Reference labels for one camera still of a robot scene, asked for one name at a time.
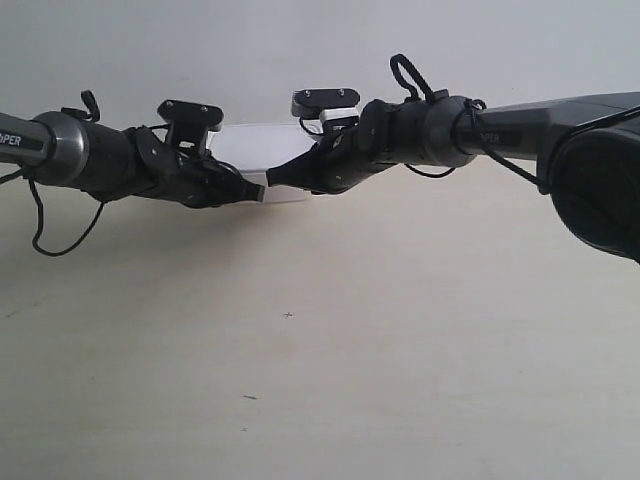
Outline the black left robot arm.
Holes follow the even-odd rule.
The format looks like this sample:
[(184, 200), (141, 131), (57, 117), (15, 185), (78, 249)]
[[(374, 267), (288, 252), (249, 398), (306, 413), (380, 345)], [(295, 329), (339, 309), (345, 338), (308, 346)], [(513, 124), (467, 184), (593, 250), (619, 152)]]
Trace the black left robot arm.
[(176, 148), (147, 126), (117, 130), (61, 111), (31, 120), (3, 113), (1, 161), (103, 203), (141, 197), (202, 209), (259, 202), (265, 191), (204, 147)]

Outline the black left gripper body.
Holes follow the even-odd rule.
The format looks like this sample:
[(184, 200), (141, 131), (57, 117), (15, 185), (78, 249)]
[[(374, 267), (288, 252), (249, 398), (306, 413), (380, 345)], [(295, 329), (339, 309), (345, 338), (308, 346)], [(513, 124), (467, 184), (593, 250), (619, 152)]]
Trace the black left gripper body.
[(240, 175), (210, 158), (191, 158), (161, 141), (148, 127), (132, 127), (135, 173), (131, 196), (179, 203), (192, 209), (219, 207), (240, 200)]

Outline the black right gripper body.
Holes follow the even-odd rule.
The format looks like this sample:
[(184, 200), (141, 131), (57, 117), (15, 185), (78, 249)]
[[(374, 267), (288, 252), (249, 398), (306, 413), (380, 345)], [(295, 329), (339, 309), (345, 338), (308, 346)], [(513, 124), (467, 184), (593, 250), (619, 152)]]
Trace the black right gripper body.
[(357, 128), (343, 129), (324, 136), (312, 148), (313, 195), (339, 195), (370, 177), (395, 166), (378, 156), (369, 156), (359, 149)]

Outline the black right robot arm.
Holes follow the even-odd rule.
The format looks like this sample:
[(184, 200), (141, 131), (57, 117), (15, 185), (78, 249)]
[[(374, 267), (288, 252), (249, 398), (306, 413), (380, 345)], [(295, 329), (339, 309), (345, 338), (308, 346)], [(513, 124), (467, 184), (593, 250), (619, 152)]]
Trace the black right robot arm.
[(547, 195), (582, 243), (639, 259), (639, 95), (606, 93), (489, 107), (437, 93), (372, 100), (356, 125), (268, 169), (271, 186), (339, 195), (393, 166), (459, 170), (487, 156)]

